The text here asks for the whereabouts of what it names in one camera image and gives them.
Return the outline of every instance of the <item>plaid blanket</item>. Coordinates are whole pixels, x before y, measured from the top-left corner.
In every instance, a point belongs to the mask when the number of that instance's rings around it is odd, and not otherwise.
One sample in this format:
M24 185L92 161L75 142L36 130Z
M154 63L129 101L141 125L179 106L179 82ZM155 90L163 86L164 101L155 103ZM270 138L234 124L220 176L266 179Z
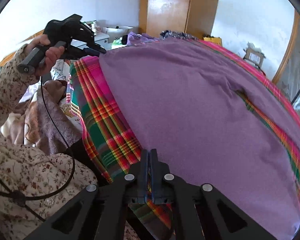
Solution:
M261 73L238 56L216 44L201 41L201 45L234 61L262 82L300 126L300 118L290 103L281 95L276 86ZM103 76L98 58L86 57L75 62L71 66L70 73L67 99L71 101L73 113L81 119L86 150L102 175L108 182L112 182L114 178L127 174L129 166L140 160L140 143L114 100ZM295 174L300 202L299 150L285 132L258 111L248 98L245 98L244 95L239 96L246 102L248 110L253 110L252 112L278 136L287 149L291 167ZM153 236L158 239L167 236L171 227L172 214L170 206L156 206L148 201L145 205L132 205L130 208Z
M114 100L98 58L86 57L75 62L70 74L67 100L71 101L71 111L81 120L86 151L101 174L112 182L140 160L140 143ZM167 236L171 227L170 206L156 206L148 200L145 205L130 208L153 236Z

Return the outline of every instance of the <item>yellow box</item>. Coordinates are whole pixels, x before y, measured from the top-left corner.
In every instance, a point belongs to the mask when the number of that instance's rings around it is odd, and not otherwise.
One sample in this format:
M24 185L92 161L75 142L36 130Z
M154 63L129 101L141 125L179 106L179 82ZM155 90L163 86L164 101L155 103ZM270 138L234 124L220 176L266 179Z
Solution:
M211 37L211 38L208 38L208 37L204 37L203 38L204 41L211 41L215 44L218 44L219 46L222 47L222 39L221 38L216 38L216 37Z

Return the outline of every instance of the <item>floral sleeve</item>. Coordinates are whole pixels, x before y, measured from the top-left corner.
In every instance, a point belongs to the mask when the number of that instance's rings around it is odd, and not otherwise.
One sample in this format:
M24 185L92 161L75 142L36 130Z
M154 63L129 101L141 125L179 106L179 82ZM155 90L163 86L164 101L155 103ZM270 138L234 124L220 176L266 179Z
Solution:
M26 46L26 44L22 46L0 72L0 127L16 107L28 86L38 82L34 75L21 74L17 70L18 64L25 58L23 51Z

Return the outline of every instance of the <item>person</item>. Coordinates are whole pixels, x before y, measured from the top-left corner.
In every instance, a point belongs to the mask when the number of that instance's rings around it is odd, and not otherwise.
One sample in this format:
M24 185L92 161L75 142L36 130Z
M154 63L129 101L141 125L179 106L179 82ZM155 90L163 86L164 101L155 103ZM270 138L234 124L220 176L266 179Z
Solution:
M0 127L7 120L27 88L50 72L64 47L51 47L46 53L45 66L32 75L21 74L18 64L36 45L49 45L47 35L39 36L22 46L0 72ZM0 179L10 190L21 191L25 196L40 196L58 190L68 180L72 159L65 154L45 155L41 150L27 145L14 145L0 133ZM89 184L97 184L94 173L82 163L75 163L73 179L65 190L45 200L27 201L39 216L47 219ZM0 191L7 192L0 184ZM21 240L42 222L12 199L0 196L0 231L6 239ZM138 239L126 225L125 239Z

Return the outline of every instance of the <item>purple blanket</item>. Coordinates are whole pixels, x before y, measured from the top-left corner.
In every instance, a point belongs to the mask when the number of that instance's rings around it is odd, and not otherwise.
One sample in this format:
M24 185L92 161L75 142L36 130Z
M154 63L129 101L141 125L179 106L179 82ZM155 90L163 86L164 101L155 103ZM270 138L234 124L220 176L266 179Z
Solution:
M135 44L143 43L143 42L151 42L151 41L158 41L158 38L151 37L146 33L135 34L134 32L129 32L127 46L132 46Z
M188 183L213 184L279 240L300 225L293 172L278 138L236 94L300 149L300 128L252 75L222 55L167 39L100 56L111 92L143 148Z

